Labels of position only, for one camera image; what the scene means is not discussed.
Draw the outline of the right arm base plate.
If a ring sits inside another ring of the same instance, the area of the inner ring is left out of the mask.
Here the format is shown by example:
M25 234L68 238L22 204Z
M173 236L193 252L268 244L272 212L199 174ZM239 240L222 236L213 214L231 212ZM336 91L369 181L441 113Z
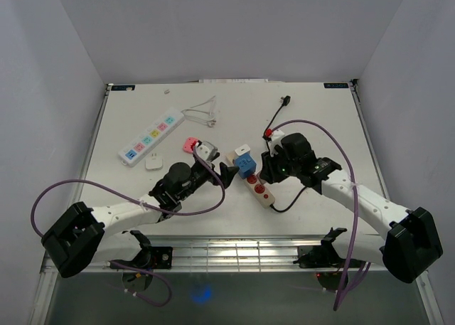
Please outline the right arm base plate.
M300 268L336 268L344 267L346 259L340 257L331 246L298 246L297 259L293 264Z

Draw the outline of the blue cube socket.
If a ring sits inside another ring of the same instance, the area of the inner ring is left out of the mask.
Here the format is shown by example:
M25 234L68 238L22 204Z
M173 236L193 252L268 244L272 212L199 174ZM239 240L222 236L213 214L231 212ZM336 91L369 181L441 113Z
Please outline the blue cube socket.
M239 168L238 175L247 179L256 172L257 163L249 153L242 154L234 160L234 165Z

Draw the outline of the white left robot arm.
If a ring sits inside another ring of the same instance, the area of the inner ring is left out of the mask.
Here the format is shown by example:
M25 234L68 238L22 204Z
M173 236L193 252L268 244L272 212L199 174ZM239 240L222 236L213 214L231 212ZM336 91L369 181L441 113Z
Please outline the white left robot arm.
M113 206L71 205L43 235L41 243L60 276L69 278L92 262L109 261L135 269L155 268L158 255L137 228L178 214L182 201L209 182L226 189L238 173L236 166L220 164L219 172L204 161L173 164L142 199L127 198Z

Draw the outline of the white usb charger plug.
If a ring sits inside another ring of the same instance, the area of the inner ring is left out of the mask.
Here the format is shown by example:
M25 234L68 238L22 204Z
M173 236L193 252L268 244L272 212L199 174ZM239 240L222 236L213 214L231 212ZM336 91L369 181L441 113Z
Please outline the white usb charger plug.
M249 154L251 151L251 148L247 144L243 144L242 146L239 146L234 150L235 157L240 157L244 154Z

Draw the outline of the white multicolour power strip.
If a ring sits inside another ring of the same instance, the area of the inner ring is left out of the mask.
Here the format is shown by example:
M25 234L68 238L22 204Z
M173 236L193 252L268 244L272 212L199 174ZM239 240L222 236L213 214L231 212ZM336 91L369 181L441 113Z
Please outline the white multicolour power strip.
M169 108L137 137L118 151L118 157L123 165L134 167L153 149L162 143L185 119L184 114L176 108Z

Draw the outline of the beige red power strip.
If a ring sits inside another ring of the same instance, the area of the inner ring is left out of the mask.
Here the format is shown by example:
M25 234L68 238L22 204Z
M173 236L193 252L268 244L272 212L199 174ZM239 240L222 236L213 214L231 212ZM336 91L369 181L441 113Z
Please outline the beige red power strip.
M269 208L275 202L274 195L255 173L250 174L247 178L241 178L241 181L263 208Z

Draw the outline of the pink plug adapter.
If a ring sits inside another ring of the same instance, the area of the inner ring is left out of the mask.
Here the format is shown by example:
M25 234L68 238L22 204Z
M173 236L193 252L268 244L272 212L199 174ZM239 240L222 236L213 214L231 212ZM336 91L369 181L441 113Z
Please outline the pink plug adapter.
M199 143L199 139L195 137L189 137L185 140L185 143L183 145L183 151L188 154L192 154L194 147L197 146Z

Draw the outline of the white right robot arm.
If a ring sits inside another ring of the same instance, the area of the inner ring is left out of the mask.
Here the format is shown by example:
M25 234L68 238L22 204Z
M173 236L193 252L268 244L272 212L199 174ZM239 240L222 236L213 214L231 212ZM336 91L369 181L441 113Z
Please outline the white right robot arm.
M294 177L305 188L357 212L378 233L377 239L366 239L353 248L353 259L383 265L398 280L411 283L442 256L429 211L412 211L363 185L354 185L338 163L316 157L303 134L268 130L265 138L269 149L262 153L259 177L263 181L281 183Z

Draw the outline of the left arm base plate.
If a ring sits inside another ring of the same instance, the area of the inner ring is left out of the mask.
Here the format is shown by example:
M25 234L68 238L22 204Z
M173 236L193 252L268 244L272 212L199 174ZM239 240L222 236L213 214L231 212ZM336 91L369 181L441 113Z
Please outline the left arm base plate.
M169 270L173 262L172 247L150 247L146 251L144 268L151 270Z

